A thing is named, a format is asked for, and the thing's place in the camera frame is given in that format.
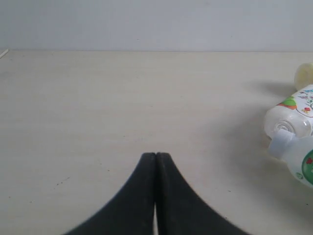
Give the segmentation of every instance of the table surface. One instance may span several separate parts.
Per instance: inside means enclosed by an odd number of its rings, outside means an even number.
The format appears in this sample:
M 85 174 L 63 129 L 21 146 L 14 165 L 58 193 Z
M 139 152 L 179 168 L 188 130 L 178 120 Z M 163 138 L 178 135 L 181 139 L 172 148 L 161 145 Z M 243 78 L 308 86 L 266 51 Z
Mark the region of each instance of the table surface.
M 311 235 L 313 190 L 266 153 L 266 110 L 313 53 L 9 51 L 0 59 L 0 234 L 55 235 L 143 152 L 169 152 L 253 235 Z

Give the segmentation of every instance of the bottle cap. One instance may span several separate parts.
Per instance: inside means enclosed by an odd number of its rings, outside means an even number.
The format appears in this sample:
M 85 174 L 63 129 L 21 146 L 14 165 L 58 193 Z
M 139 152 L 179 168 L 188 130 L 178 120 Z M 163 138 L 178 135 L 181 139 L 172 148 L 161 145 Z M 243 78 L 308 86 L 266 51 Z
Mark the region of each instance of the bottle cap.
M 286 148 L 289 146 L 290 142 L 296 138 L 294 133 L 280 129 L 274 135 L 269 147 L 268 152 L 270 155 L 281 159 Z

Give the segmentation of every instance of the green label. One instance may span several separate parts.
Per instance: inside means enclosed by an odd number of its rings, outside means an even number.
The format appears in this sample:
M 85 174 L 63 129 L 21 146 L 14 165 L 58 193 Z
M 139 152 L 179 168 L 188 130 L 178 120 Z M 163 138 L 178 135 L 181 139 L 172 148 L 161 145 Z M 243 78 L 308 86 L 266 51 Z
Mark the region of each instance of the green label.
M 313 150 L 303 159 L 302 173 L 304 178 L 313 185 Z

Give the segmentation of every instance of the black rubber pad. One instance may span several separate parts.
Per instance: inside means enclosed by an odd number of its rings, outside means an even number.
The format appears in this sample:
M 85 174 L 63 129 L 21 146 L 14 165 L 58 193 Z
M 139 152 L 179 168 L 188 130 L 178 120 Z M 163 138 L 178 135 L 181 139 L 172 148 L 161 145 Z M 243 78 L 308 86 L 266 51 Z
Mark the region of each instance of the black rubber pad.
M 152 235 L 155 175 L 155 153 L 143 154 L 117 195 L 67 235 Z
M 159 235 L 247 235 L 191 189 L 168 153 L 156 155 L 155 199 Z

